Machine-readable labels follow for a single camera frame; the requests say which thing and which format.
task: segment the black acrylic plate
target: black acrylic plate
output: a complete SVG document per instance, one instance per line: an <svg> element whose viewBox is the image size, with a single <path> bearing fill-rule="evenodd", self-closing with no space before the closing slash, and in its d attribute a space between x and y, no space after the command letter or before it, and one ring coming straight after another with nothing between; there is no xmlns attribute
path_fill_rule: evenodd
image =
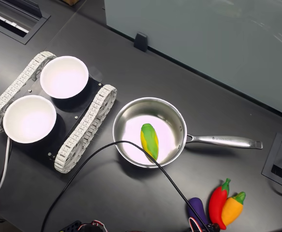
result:
<svg viewBox="0 0 282 232"><path fill-rule="evenodd" d="M282 185L282 134L276 134L262 174Z"/></svg>
<svg viewBox="0 0 282 232"><path fill-rule="evenodd" d="M32 144L15 143L15 145L25 154L53 167L54 156L57 155L60 147L86 114L94 97L103 86L99 84L99 82L89 77L85 88L76 96L68 99L55 99L42 90L40 79L37 79L30 88L31 93L26 92L24 96L39 95L50 100L57 112L56 123L52 131L45 138Z"/></svg>

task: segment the saucepan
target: saucepan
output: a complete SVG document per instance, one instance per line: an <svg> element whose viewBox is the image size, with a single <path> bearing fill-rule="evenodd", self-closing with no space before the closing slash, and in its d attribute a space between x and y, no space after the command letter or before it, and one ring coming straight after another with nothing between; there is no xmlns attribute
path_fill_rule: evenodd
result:
<svg viewBox="0 0 282 232"><path fill-rule="evenodd" d="M206 143L235 148L262 149L262 142L252 139L187 134L184 118L172 104L158 98L140 98L125 105L115 118L114 141L126 140L142 147L140 133L143 124L150 123L159 141L157 162L165 166L173 162L188 143ZM130 163L143 168L157 168L146 155L131 144L116 145L119 153Z"/></svg>

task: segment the yellow pepper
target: yellow pepper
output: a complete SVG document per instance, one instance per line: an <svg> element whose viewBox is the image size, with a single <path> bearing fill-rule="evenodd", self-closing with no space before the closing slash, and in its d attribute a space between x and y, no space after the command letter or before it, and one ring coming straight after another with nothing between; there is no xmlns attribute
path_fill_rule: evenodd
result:
<svg viewBox="0 0 282 232"><path fill-rule="evenodd" d="M245 192L240 192L238 195L227 199L222 212L222 220L225 226L231 224L241 214L245 197Z"/></svg>

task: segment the white wire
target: white wire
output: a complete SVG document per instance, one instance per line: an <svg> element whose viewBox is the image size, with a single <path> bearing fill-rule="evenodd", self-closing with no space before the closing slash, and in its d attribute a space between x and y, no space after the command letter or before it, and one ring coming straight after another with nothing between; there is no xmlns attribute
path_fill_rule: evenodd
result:
<svg viewBox="0 0 282 232"><path fill-rule="evenodd" d="M190 225L190 228L191 228L192 232L194 232L194 230L193 230L193 226L192 226L190 220L192 220L192 221L195 223L195 225L198 227L198 230L199 230L200 232L203 231L203 230L201 229L200 225L198 224L198 222L197 222L193 217L190 217L190 218L188 219L188 221L189 221L189 225Z"/></svg>
<svg viewBox="0 0 282 232"><path fill-rule="evenodd" d="M2 179L1 179L1 182L0 182L0 189L2 187L2 184L3 184L4 179L5 179L5 175L6 175L7 163L9 161L10 143L11 143L11 139L9 137L7 137L6 152L5 152L5 162L4 162L4 169L3 169Z"/></svg>
<svg viewBox="0 0 282 232"><path fill-rule="evenodd" d="M100 221L98 221L98 220L94 220L94 222L96 222L96 223L97 223L97 222L98 222L98 223L100 223L100 224L104 227L105 231L106 231L106 232L108 232L108 230L106 229L105 225L104 225L102 222L100 222Z"/></svg>

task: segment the black table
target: black table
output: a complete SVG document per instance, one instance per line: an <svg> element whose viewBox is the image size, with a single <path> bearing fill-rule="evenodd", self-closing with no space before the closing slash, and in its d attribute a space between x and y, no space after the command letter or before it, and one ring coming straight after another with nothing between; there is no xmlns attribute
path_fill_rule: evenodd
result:
<svg viewBox="0 0 282 232"><path fill-rule="evenodd" d="M73 15L46 50L57 56L76 56L99 70L102 83L118 89L117 101L83 158L68 174L50 170L13 150L0 191L0 215L22 231L40 231L49 206L75 170L92 152L113 141L112 125L118 111L134 99L158 97L178 108L191 134L227 134L264 143L263 150L191 144L165 169L187 198L199 197L205 205L213 189L227 177L231 178L230 195L245 191L244 211L227 231L280 231L282 186L261 171L275 134L282 133L282 118L152 52L135 49L132 42L94 22L84 11L86 8ZM5 47L13 46L6 41ZM26 55L19 60L7 60L7 51L0 49L0 94L44 49L33 47L23 47ZM5 67L8 62L15 65L12 71ZM0 171L5 146L6 136L0 134ZM56 232L77 219L97 219L115 232L180 232L188 227L185 208L159 170L135 168L111 147L79 173L54 208L46 231Z"/></svg>

